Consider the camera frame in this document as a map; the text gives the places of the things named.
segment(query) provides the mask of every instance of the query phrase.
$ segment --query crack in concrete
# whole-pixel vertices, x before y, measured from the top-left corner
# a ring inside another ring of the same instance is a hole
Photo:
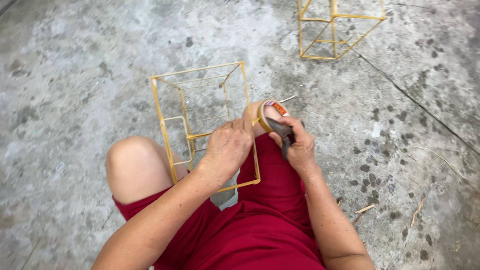
[[[5,11],[7,11],[7,9],[9,9],[11,6],[13,6],[13,4],[15,4],[15,2],[17,2],[17,0],[11,0],[10,3],[6,4],[6,5],[0,10],[0,16],[2,16],[2,14],[4,14]]]
[[[417,7],[417,8],[422,8],[422,9],[426,9],[426,10],[437,11],[436,9],[433,9],[433,8],[427,8],[427,7],[417,6],[417,5],[407,5],[407,4],[401,4],[401,3],[394,3],[394,5],[397,5],[397,6],[406,6],[406,7]]]
[[[110,211],[110,214],[108,214],[107,219],[105,220],[105,222],[104,222],[103,225],[102,225],[102,229],[105,228],[105,225],[107,224],[107,221],[108,221],[108,220],[110,219],[110,217],[112,216],[113,210],[115,210],[115,209],[112,208],[112,210]]]
[[[33,247],[32,251],[30,251],[30,254],[29,254],[28,257],[27,257],[27,260],[25,261],[24,265],[22,266],[22,268],[21,268],[20,270],[24,270],[25,265],[27,265],[27,262],[28,262],[28,260],[30,259],[30,257],[32,256],[33,251],[35,251],[36,246],[38,245],[38,243],[40,243],[40,239],[37,241],[37,243],[36,243],[35,246]]]
[[[423,105],[421,105],[420,103],[418,103],[414,98],[412,98],[405,90],[401,89],[388,75],[387,73],[385,73],[384,71],[378,69],[376,66],[374,66],[370,61],[368,61],[363,55],[361,55],[360,53],[358,53],[355,49],[352,49],[352,51],[354,51],[356,54],[358,54],[358,56],[360,56],[360,58],[362,58],[363,60],[365,60],[370,66],[372,66],[374,69],[376,69],[378,72],[382,73],[383,76],[385,77],[385,79],[387,79],[388,81],[390,81],[396,89],[398,89],[402,94],[404,94],[405,96],[407,96],[407,98],[409,98],[411,101],[413,101],[413,103],[417,104],[420,108],[422,108],[426,113],[428,113],[430,116],[432,116],[436,121],[438,121],[443,127],[445,127],[449,132],[451,132],[455,137],[457,137],[458,139],[460,139],[465,145],[467,145],[472,151],[474,151],[475,153],[477,153],[477,155],[480,156],[480,153],[475,150],[475,148],[473,148],[473,146],[471,146],[469,143],[467,143],[464,139],[462,139],[462,137],[460,137],[456,132],[454,132],[450,127],[448,127],[444,122],[442,122],[440,119],[438,119],[437,117],[435,117],[431,112],[429,112],[427,110],[427,108],[425,108]]]

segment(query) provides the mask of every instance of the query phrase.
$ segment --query bamboo frame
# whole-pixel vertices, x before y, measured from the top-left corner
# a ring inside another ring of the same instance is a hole
[[[189,73],[189,72],[196,72],[196,71],[201,71],[201,70],[205,70],[205,69],[214,69],[214,68],[230,66],[230,65],[234,65],[235,67],[233,68],[233,70],[231,70],[226,75],[218,75],[218,76],[212,76],[212,77],[203,78],[203,79],[194,79],[194,80],[181,81],[181,82],[170,82],[170,81],[167,81],[164,78],[164,77],[171,76],[171,75],[178,75],[178,74],[184,74],[184,73]],[[172,173],[173,182],[175,184],[178,183],[177,173],[175,172],[175,165],[189,163],[189,170],[192,170],[193,157],[194,157],[195,153],[198,152],[198,151],[201,151],[201,150],[205,150],[205,148],[195,149],[195,145],[194,145],[193,141],[195,139],[208,136],[212,133],[212,132],[207,132],[207,133],[202,133],[202,134],[192,134],[192,133],[195,133],[195,132],[198,132],[198,131],[192,132],[190,130],[190,125],[188,123],[188,118],[187,118],[187,112],[191,111],[193,109],[185,108],[185,101],[184,101],[184,98],[183,98],[183,90],[201,88],[201,87],[206,87],[206,86],[215,86],[215,85],[219,85],[219,84],[218,83],[216,83],[216,84],[206,84],[206,85],[201,85],[201,86],[196,86],[196,87],[185,87],[185,88],[180,88],[179,85],[185,84],[185,83],[199,82],[199,81],[203,81],[203,80],[211,80],[211,79],[215,79],[215,78],[224,77],[225,80],[220,84],[222,85],[222,89],[223,89],[223,92],[224,92],[224,95],[225,95],[225,104],[226,104],[226,107],[227,107],[227,115],[222,115],[222,116],[212,117],[212,118],[207,118],[207,119],[201,119],[200,121],[216,119],[216,118],[223,118],[223,117],[228,117],[228,119],[230,120],[230,108],[228,106],[227,90],[226,90],[225,83],[227,82],[230,75],[239,67],[240,67],[240,70],[241,70],[241,73],[242,73],[242,76],[243,76],[243,83],[244,83],[244,88],[245,88],[245,97],[246,97],[246,101],[247,101],[247,109],[248,109],[248,111],[250,111],[250,98],[249,98],[249,93],[248,93],[248,88],[247,88],[247,77],[245,75],[245,68],[244,68],[243,61],[227,63],[227,64],[222,64],[222,65],[216,65],[216,66],[210,66],[210,67],[204,67],[204,68],[191,69],[191,70],[180,71],[180,72],[165,73],[165,74],[162,74],[162,75],[155,75],[155,76],[150,77],[150,82],[152,83],[153,95],[154,95],[154,98],[155,98],[156,110],[158,112],[158,120],[160,121],[160,128],[162,130],[163,138],[164,138],[164,141],[165,141],[165,150],[167,151],[168,163],[170,165],[170,170],[171,170],[171,173]],[[169,118],[164,118],[163,117],[163,114],[162,114],[162,111],[161,111],[161,108],[160,108],[159,98],[158,98],[157,81],[161,81],[163,83],[166,83],[167,85],[172,86],[172,87],[174,87],[178,90],[179,98],[181,100],[181,105],[182,105],[182,110],[183,110],[183,115],[182,116],[175,116],[175,117],[169,117]],[[254,121],[254,119],[251,118],[250,114],[249,114],[249,118],[250,118],[250,122]],[[172,150],[170,149],[170,142],[168,140],[168,130],[167,130],[167,126],[165,124],[165,121],[175,120],[175,119],[181,119],[182,122],[183,122],[183,127],[184,127],[184,130],[185,130],[185,136],[186,136],[186,139],[187,139],[188,152],[189,152],[189,155],[190,155],[190,160],[182,161],[182,162],[176,162],[176,163],[173,161]],[[217,192],[222,192],[222,191],[226,191],[226,190],[229,190],[229,189],[242,187],[242,186],[246,186],[246,185],[250,185],[250,184],[258,184],[260,182],[260,169],[258,167],[257,147],[255,145],[255,141],[253,142],[253,160],[254,160],[254,163],[255,163],[255,178],[256,178],[255,180],[245,182],[245,183],[242,183],[242,184],[236,184],[236,185],[233,185],[233,186],[224,187],[224,188],[219,189]]]
[[[300,44],[300,57],[302,58],[309,58],[309,59],[329,59],[329,60],[336,60],[342,57],[347,51],[349,51],[351,48],[353,48],[357,43],[359,43],[367,34],[369,34],[373,29],[375,29],[382,21],[386,19],[385,16],[385,8],[384,8],[384,2],[383,0],[380,0],[380,5],[382,8],[382,16],[381,17],[372,17],[372,16],[364,16],[364,15],[353,15],[353,14],[338,14],[337,13],[337,2],[336,0],[329,0],[330,4],[330,19],[320,19],[320,18],[306,18],[303,17],[305,12],[307,11],[308,6],[310,5],[312,0],[307,0],[307,3],[305,4],[304,7],[301,6],[301,0],[298,0],[298,14],[299,14],[299,44]],[[347,41],[339,41],[336,39],[335,36],[335,19],[336,18],[360,18],[360,19],[369,19],[369,20],[378,20],[378,23],[376,23],[370,30],[368,30],[364,35],[353,35],[351,36]],[[317,37],[312,41],[312,43],[308,46],[308,48],[303,51],[303,36],[302,36],[302,29],[301,29],[301,23],[304,21],[318,21],[318,22],[324,22],[327,23],[325,27],[320,31],[320,33],[317,35]],[[328,27],[331,26],[332,28],[332,40],[320,40],[318,39],[320,35],[324,32],[324,30]],[[352,37],[360,37],[357,39],[352,45],[348,46],[347,49],[342,49],[342,47],[345,46],[345,44],[348,45],[348,42],[352,39]],[[307,55],[307,51],[316,43],[316,42],[327,42],[327,43],[332,43],[332,50],[333,50],[333,55],[334,57],[328,57],[328,56],[318,56],[318,55]]]

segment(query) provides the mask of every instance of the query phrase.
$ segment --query red shorts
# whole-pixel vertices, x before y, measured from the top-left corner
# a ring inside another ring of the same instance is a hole
[[[260,166],[260,183],[239,188],[239,203],[226,208],[221,214],[219,208],[210,200],[204,202],[182,225],[162,256],[155,262],[156,269],[181,269],[196,246],[202,244],[199,244],[199,241],[208,241],[205,238],[209,236],[204,234],[215,235],[231,223],[231,220],[253,215],[249,213],[252,211],[255,211],[255,215],[268,213],[278,216],[282,221],[292,224],[301,234],[295,235],[295,238],[302,238],[301,246],[308,250],[307,256],[316,262],[320,260],[300,176],[282,159],[280,148],[268,134],[257,137],[255,142]],[[254,180],[254,174],[255,166],[251,151],[240,168],[237,183]],[[125,219],[129,220],[167,190],[128,205],[122,205],[117,201],[115,204]]]

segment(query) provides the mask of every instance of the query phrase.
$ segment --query leg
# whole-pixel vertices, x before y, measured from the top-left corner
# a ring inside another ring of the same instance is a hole
[[[257,117],[257,109],[260,104],[261,102],[250,104],[252,119]],[[267,106],[264,114],[273,119],[280,118],[280,113],[272,106]],[[248,117],[248,111],[245,110],[243,115]],[[239,201],[253,201],[273,208],[299,224],[309,226],[310,218],[300,176],[282,158],[281,149],[273,139],[268,137],[260,124],[255,124],[253,132],[261,181],[259,184],[240,187],[238,189]],[[250,152],[240,169],[237,183],[241,184],[254,179],[253,152]]]
[[[261,103],[262,103],[262,100],[250,103],[250,117],[252,118],[252,120],[257,118],[258,106],[260,106]],[[277,120],[278,118],[282,117],[282,115],[273,106],[265,106],[264,114],[266,117],[270,117],[274,120]],[[247,108],[245,108],[245,110],[243,111],[243,117],[248,118]],[[260,126],[259,123],[256,123],[253,126],[253,134],[255,135],[255,138],[265,133],[266,133],[265,129],[262,128],[262,126]]]
[[[175,162],[181,161],[173,154]],[[179,179],[188,174],[175,166]],[[167,152],[153,140],[135,136],[115,143],[108,151],[107,181],[119,211],[129,220],[160,198],[173,185]],[[210,222],[220,213],[206,200],[177,231],[155,269],[182,269]]]
[[[175,162],[181,161],[173,153]],[[188,174],[175,166],[179,179]],[[129,204],[173,185],[167,152],[152,139],[135,136],[115,143],[107,155],[107,181],[114,198]]]

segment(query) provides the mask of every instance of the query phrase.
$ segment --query wrist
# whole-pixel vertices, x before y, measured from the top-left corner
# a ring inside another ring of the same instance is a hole
[[[306,162],[303,168],[297,170],[297,172],[304,181],[315,178],[318,175],[322,175],[322,169],[320,169],[320,167],[315,163],[315,160]]]
[[[217,190],[231,178],[221,167],[205,158],[200,160],[195,171],[201,174],[202,178],[205,178],[205,181],[212,183],[213,188]]]

